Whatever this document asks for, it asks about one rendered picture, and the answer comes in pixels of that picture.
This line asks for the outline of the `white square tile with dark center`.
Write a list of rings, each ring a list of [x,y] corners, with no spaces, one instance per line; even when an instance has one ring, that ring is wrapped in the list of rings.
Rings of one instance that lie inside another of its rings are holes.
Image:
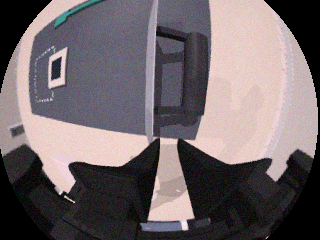
[[[67,71],[68,49],[69,47],[63,48],[63,51],[55,52],[55,55],[49,57],[48,87],[51,89],[57,87],[57,85],[60,87],[60,85],[67,84],[65,83],[65,81],[67,81],[67,79],[65,79],[67,72],[65,71]]]

